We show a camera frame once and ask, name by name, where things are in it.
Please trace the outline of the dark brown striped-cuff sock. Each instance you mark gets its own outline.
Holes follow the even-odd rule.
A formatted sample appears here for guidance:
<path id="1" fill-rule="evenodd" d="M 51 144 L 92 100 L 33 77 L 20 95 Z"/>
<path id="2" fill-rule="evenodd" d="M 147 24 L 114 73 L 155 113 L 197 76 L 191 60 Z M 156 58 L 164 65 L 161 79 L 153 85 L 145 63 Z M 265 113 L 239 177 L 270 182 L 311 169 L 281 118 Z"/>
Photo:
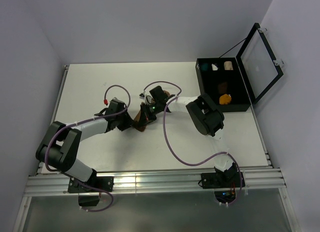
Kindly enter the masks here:
<path id="1" fill-rule="evenodd" d="M 228 82 L 222 82 L 217 85 L 217 91 L 219 94 L 226 94 L 228 91 Z"/>

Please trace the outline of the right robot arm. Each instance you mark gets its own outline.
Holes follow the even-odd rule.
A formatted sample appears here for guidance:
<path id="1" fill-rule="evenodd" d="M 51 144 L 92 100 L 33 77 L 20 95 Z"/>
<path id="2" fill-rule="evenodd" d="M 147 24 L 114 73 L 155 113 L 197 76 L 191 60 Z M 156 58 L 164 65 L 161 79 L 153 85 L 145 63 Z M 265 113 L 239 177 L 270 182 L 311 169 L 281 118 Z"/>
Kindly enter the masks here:
<path id="1" fill-rule="evenodd" d="M 216 180 L 220 186 L 226 187 L 233 182 L 234 176 L 239 174 L 239 166 L 235 159 L 226 151 L 217 152 L 204 161 L 187 163 L 180 159 L 170 146 L 166 132 L 167 112 L 188 113 L 197 131 L 204 136 L 211 136 L 214 140 L 222 141 L 224 128 L 224 115 L 208 94 L 197 97 L 181 97 L 156 86 L 151 89 L 149 95 L 143 91 L 139 96 L 144 99 L 140 105 L 140 111 L 133 120 L 134 128 L 144 131 L 146 126 L 157 119 L 157 114 L 163 112 L 162 128 L 165 142 L 171 154 L 180 163 L 187 166 L 200 166 L 210 160 L 214 162 L 214 170 L 217 173 Z"/>

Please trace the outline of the mustard yellow striped-cuff sock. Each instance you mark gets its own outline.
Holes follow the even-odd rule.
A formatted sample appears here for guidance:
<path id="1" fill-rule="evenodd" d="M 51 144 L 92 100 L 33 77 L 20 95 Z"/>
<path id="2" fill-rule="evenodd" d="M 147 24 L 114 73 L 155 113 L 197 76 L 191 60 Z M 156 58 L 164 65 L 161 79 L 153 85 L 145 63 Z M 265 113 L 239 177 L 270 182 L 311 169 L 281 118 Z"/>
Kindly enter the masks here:
<path id="1" fill-rule="evenodd" d="M 219 104 L 220 105 L 228 105 L 228 104 L 231 103 L 231 101 L 232 101 L 232 97 L 229 94 L 223 94 L 219 98 Z"/>

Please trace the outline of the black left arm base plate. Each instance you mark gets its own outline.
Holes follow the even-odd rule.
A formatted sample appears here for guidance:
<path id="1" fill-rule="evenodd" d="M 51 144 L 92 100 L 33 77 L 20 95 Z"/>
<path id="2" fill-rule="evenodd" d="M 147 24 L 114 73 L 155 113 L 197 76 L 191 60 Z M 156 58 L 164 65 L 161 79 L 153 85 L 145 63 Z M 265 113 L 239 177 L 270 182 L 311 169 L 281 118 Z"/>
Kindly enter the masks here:
<path id="1" fill-rule="evenodd" d="M 114 185 L 113 176 L 98 176 L 91 181 L 81 182 L 77 179 L 70 179 L 68 193 L 88 193 L 88 192 L 112 192 Z"/>

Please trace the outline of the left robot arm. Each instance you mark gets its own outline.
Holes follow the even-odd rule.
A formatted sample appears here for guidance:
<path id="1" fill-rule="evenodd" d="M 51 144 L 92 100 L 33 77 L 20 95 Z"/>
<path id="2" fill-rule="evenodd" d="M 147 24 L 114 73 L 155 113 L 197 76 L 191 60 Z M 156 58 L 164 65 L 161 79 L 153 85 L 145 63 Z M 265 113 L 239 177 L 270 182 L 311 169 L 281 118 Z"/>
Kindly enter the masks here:
<path id="1" fill-rule="evenodd" d="M 80 142 L 115 128 L 120 131 L 130 128 L 133 120 L 127 109 L 125 102 L 113 98 L 92 119 L 77 125 L 53 122 L 35 153 L 36 159 L 79 180 L 80 187 L 85 191 L 93 191 L 98 184 L 97 173 L 77 159 Z"/>

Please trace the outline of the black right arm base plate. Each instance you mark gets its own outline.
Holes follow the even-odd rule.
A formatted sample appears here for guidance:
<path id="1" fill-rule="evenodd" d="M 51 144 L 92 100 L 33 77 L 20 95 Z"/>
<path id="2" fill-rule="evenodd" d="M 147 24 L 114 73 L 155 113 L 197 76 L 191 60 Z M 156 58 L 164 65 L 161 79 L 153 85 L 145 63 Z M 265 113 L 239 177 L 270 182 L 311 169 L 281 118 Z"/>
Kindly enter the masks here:
<path id="1" fill-rule="evenodd" d="M 241 176 L 236 173 L 231 177 L 226 177 L 222 173 L 210 172 L 200 175 L 198 185 L 203 189 L 231 188 L 232 186 L 240 188 L 241 181 L 242 187 L 245 187 L 246 184 L 243 173 L 241 173 Z"/>

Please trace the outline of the tan ribbed sock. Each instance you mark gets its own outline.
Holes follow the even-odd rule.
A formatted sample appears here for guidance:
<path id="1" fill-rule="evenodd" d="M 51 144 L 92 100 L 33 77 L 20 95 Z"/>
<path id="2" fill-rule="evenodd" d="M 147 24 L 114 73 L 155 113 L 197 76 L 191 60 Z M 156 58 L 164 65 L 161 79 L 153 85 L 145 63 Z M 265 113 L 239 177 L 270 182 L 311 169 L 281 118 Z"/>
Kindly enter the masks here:
<path id="1" fill-rule="evenodd" d="M 175 96 L 163 90 L 161 86 L 151 89 L 149 93 L 144 97 L 144 101 L 140 104 L 140 110 L 133 119 L 133 128 L 140 132 L 143 132 L 148 124 L 156 121 L 157 114 L 165 111 L 167 102 Z"/>

